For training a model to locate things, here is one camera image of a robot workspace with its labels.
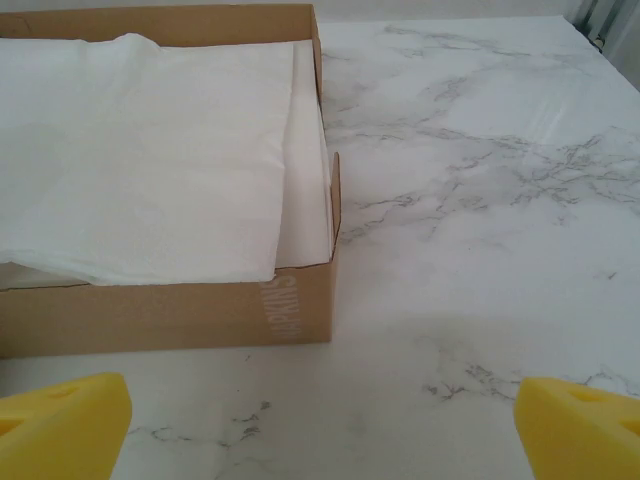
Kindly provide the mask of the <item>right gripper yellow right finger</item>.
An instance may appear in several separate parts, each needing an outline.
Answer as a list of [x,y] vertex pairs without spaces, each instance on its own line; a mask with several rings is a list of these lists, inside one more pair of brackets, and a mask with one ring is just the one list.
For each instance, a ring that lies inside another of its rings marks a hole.
[[536,479],[637,479],[639,399],[568,381],[528,377],[515,427]]

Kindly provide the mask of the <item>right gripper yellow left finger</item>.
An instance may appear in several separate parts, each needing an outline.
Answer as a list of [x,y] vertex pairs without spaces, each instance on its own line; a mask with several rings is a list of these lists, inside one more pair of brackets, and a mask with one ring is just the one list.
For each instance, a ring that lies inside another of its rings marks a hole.
[[124,377],[101,373],[1,399],[3,479],[108,479],[132,417]]

